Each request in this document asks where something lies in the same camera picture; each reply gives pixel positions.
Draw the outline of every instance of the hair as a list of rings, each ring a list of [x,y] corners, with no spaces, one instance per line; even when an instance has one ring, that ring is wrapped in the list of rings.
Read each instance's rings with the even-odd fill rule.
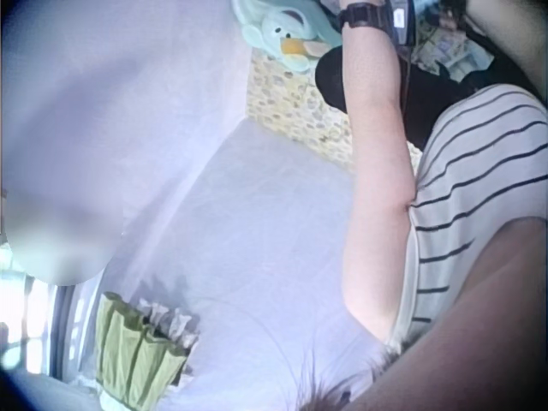
[[[423,336],[423,333],[414,333],[401,343],[401,351],[397,352],[386,348],[380,364],[373,365],[370,371],[372,381],[375,382],[388,371],[402,356],[407,353]],[[304,393],[300,392],[297,406],[298,411],[342,411],[348,404],[352,392],[347,384],[353,377],[343,380],[335,387],[327,390],[321,383],[317,383],[314,375],[310,378],[310,396],[305,400]]]

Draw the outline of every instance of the blurred object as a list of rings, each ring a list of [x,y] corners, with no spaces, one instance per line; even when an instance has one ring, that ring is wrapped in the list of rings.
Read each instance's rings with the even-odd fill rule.
[[[92,390],[25,370],[11,372],[8,376],[36,411],[101,411],[98,397]]]
[[[342,43],[340,33],[313,0],[232,0],[232,6],[247,43],[293,72],[306,73],[318,58],[284,53],[282,39],[318,40],[330,47]]]
[[[461,82],[474,71],[487,70],[493,60],[491,53],[468,39],[464,32],[445,30],[420,20],[419,46],[411,59],[420,69],[435,75],[446,73]]]
[[[321,41],[304,41],[299,39],[282,39],[282,53],[300,54],[305,57],[321,58],[331,47]]]
[[[0,367],[49,373],[50,313],[57,288],[29,277],[0,247]]]

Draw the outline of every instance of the green cloth organizer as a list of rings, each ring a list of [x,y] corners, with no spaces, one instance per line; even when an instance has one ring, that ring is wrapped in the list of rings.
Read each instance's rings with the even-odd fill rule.
[[[101,295],[95,342],[97,381],[124,407],[153,409],[187,360],[185,350],[158,336],[120,295]]]

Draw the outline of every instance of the striped shirt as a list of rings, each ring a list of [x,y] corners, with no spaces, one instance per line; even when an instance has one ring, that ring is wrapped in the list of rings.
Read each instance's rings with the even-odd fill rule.
[[[438,119],[410,206],[404,287],[388,345],[427,331],[456,301],[474,262],[507,223],[547,219],[545,107],[496,85]]]

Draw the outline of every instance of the wristwatch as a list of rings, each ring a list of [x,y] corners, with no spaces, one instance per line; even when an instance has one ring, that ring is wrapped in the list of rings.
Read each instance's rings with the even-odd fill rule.
[[[389,21],[390,11],[386,4],[377,6],[371,3],[351,3],[338,16],[341,30],[348,23],[351,28],[373,27],[382,30],[392,37],[392,27]]]

